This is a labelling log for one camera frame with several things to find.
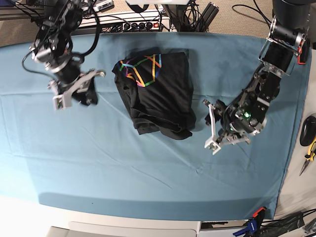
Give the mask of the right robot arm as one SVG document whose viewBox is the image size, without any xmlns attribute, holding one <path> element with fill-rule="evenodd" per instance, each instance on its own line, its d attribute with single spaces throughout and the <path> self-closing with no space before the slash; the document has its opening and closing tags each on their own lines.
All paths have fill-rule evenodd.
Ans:
<svg viewBox="0 0 316 237">
<path fill-rule="evenodd" d="M 57 0 L 30 47 L 28 55 L 35 62 L 44 64 L 46 71 L 43 75 L 50 77 L 47 87 L 54 94 L 52 101 L 55 110 L 71 107 L 73 100 L 84 106 L 98 103 L 94 79 L 104 77 L 105 71 L 91 69 L 84 73 L 80 70 L 86 56 L 95 50 L 101 33 L 94 5 L 93 0 Z M 96 22 L 94 41 L 86 52 L 74 52 L 71 35 L 86 13 L 92 14 Z"/>
</svg>

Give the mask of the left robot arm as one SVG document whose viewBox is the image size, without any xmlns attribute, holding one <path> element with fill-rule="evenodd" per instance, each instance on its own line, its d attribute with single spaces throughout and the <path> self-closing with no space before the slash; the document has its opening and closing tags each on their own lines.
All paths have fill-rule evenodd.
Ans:
<svg viewBox="0 0 316 237">
<path fill-rule="evenodd" d="M 301 60 L 306 54 L 313 3 L 312 0 L 273 1 L 273 20 L 264 18 L 270 32 L 259 55 L 261 64 L 249 84 L 228 105 L 221 100 L 214 104 L 203 101 L 209 109 L 205 122 L 211 132 L 205 148 L 216 153 L 224 145 L 250 143 L 249 137 L 265 128 L 266 113 L 270 102 L 278 96 L 281 78 L 291 74 L 294 58 Z"/>
</svg>

